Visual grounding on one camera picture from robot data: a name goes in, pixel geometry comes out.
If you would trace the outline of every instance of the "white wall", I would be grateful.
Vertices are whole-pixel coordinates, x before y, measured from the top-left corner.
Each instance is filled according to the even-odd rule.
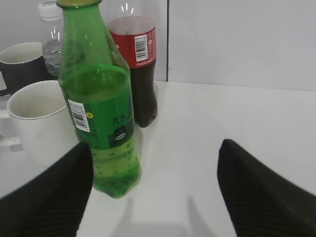
[[[315,0],[170,0],[169,80],[316,90]]]
[[[0,0],[0,51],[17,43],[41,41],[44,24],[37,5],[45,0]],[[152,18],[157,24],[158,55],[155,79],[166,80],[167,0],[150,0]],[[106,0],[100,4],[104,12]]]

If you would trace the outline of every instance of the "coca-cola bottle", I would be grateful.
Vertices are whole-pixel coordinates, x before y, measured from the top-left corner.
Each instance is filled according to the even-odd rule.
[[[147,127],[156,118],[155,22],[144,13],[147,1],[109,0],[104,15],[108,29],[130,67],[135,121]]]

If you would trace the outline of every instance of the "black mug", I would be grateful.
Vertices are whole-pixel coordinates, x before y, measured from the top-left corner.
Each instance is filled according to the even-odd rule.
[[[12,95],[37,81],[53,79],[45,66],[42,44],[38,42],[21,43],[2,51],[0,72],[7,88],[0,91],[0,96]]]

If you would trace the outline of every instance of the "mug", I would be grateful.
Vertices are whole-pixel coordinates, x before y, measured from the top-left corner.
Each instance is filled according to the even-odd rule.
[[[6,85],[0,96],[12,95],[37,81],[53,79],[45,65],[42,44],[37,42],[17,44],[2,51],[0,72]]]
[[[0,136],[0,146],[20,144],[40,166],[49,167],[79,141],[56,80],[30,84],[11,96],[0,119],[13,122],[17,137]]]

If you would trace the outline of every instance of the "green bottle cap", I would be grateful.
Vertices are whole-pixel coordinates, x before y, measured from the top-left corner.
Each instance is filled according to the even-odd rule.
[[[78,8],[96,5],[102,2],[102,0],[57,0],[57,5],[61,8]]]

